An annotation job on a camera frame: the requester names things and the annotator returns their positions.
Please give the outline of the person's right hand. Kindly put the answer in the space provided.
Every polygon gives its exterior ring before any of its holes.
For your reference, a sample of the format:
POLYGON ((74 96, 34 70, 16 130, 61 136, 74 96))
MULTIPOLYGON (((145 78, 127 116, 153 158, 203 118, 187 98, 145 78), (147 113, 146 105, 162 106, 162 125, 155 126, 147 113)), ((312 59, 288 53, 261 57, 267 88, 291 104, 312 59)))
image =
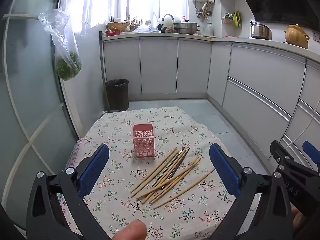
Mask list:
POLYGON ((293 220, 293 230, 297 230, 303 223, 306 217, 294 206, 291 205, 291 213, 293 220))

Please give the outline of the person's left hand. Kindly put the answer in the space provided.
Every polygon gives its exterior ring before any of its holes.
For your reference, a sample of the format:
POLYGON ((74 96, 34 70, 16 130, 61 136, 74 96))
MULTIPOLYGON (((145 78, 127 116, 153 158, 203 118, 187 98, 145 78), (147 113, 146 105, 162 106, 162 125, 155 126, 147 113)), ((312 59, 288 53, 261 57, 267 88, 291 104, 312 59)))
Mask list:
POLYGON ((116 233, 112 240, 145 240, 146 225, 139 219, 133 220, 128 226, 116 233))

